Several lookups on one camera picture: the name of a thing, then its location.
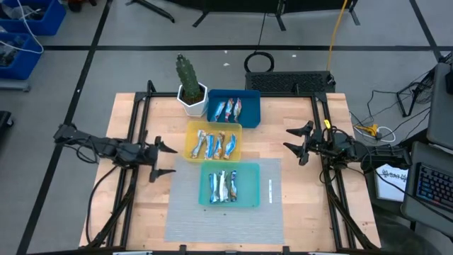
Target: wooden board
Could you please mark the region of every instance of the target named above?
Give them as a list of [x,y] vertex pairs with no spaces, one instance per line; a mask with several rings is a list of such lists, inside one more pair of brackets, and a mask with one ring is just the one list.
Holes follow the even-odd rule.
[[[118,93],[113,105],[107,136],[126,137],[133,105],[133,93]],[[331,119],[335,126],[353,134],[348,106],[344,94],[328,94]],[[141,110],[135,130],[137,137]],[[162,136],[169,147],[182,152],[184,149],[185,129],[190,120],[174,98],[152,98],[148,116],[149,134],[147,142]],[[262,98],[261,123],[256,129],[243,130],[242,158],[281,158],[282,160],[282,209],[285,245],[291,251],[334,251],[331,219],[328,211],[326,190],[319,181],[321,160],[310,155],[306,166],[299,166],[298,159],[283,142],[296,145],[302,139],[286,133],[287,128],[300,128],[313,120],[311,101],[308,98]],[[160,153],[158,167],[173,169],[174,154]],[[360,169],[358,164],[351,167]],[[112,168],[110,161],[103,160],[96,176],[96,182]],[[165,242],[165,224],[170,196],[171,174],[160,177],[157,182],[149,183],[150,168],[140,167],[137,193],[131,219],[127,248],[151,250],[178,250],[179,242]],[[99,232],[113,207],[119,170],[109,176],[98,187],[91,211],[91,238]],[[343,171],[343,179],[349,202],[350,214],[369,239],[380,246],[364,177],[354,171]],[[343,246],[347,247],[344,222],[340,219]],[[119,244],[122,219],[117,224],[115,244]],[[86,244],[85,234],[81,245]],[[204,244],[185,243],[188,250],[197,251],[281,251],[282,245],[269,244]]]

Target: blue storage bin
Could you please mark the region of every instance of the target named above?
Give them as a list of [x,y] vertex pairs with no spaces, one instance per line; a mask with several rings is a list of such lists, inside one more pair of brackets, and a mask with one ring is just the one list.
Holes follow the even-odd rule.
[[[233,98],[234,105],[233,111],[230,115],[230,123],[234,123],[234,106],[236,105],[237,98],[241,99],[242,109],[239,115],[239,124],[243,128],[256,128],[261,121],[260,97],[261,93],[256,90],[234,90],[234,89],[211,89],[208,93],[209,104],[207,107],[207,121],[211,121],[212,116],[215,114],[219,102],[227,102],[228,99]],[[225,122],[225,109],[220,114],[218,123]]]
[[[39,52],[40,46],[29,34],[24,33],[0,33],[0,40],[13,41],[16,36],[23,39],[23,49]],[[28,79],[40,59],[41,54],[18,51],[16,57],[8,67],[0,67],[0,78],[2,79]]]
[[[19,6],[17,0],[4,0],[3,3],[11,8]],[[45,14],[39,21],[29,21],[27,24],[35,35],[55,35],[66,15],[63,5],[58,0],[21,0],[21,5],[42,4],[47,6]],[[29,33],[22,20],[0,19],[0,26],[10,33]]]

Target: woven mat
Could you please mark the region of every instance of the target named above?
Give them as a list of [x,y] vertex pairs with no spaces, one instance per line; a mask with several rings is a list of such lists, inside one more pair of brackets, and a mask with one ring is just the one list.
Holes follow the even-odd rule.
[[200,205],[200,164],[177,158],[177,172],[172,177],[168,205],[166,242],[284,243],[280,160],[254,159],[244,162],[260,165],[259,208]]

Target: small white label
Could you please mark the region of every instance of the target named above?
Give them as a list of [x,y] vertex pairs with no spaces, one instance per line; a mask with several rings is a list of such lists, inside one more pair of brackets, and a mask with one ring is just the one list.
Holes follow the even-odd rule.
[[272,203],[272,180],[269,180],[269,203]]

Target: gray floor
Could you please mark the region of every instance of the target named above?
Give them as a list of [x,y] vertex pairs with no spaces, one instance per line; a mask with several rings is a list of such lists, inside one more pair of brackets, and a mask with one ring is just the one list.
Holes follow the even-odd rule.
[[[90,45],[106,0],[97,7],[84,5],[81,13],[68,12],[56,36],[41,38],[44,45]],[[155,13],[124,1],[114,1],[99,45],[255,45],[262,14],[211,13],[198,28],[191,24],[200,12],[162,0],[150,2],[166,9],[176,24]],[[438,45],[453,45],[450,0],[417,0]],[[409,0],[360,0],[356,8],[361,26],[347,13],[338,30],[337,45],[429,46]],[[287,32],[281,32],[273,17],[266,17],[263,45],[329,45],[339,11],[292,13],[282,17]],[[81,92],[74,122],[80,130],[105,134],[114,95],[143,91],[152,79],[158,91],[176,91],[176,55],[182,52],[193,63],[199,80],[211,89],[242,89],[243,60],[248,50],[216,51],[97,51]],[[327,51],[269,51],[275,71],[318,71],[326,68]],[[63,121],[87,56],[87,51],[46,51],[29,82],[29,93],[0,91],[0,109],[11,111],[16,125],[0,150],[0,251],[16,252],[42,178],[52,154],[52,135]],[[346,93],[350,110],[366,117],[366,102],[372,89],[398,91],[432,68],[431,51],[333,53],[332,73],[337,92]],[[267,68],[267,60],[251,60],[252,70]],[[378,94],[372,102],[376,113],[393,102],[394,95]],[[425,109],[416,105],[414,113]],[[396,131],[397,142],[423,118],[420,115]],[[397,107],[378,115],[375,123],[395,128],[404,121]],[[426,126],[426,121],[417,129]],[[79,161],[64,150],[50,187],[28,252],[75,249],[79,244],[88,196],[96,166]],[[426,236],[443,254],[452,243],[424,226]]]

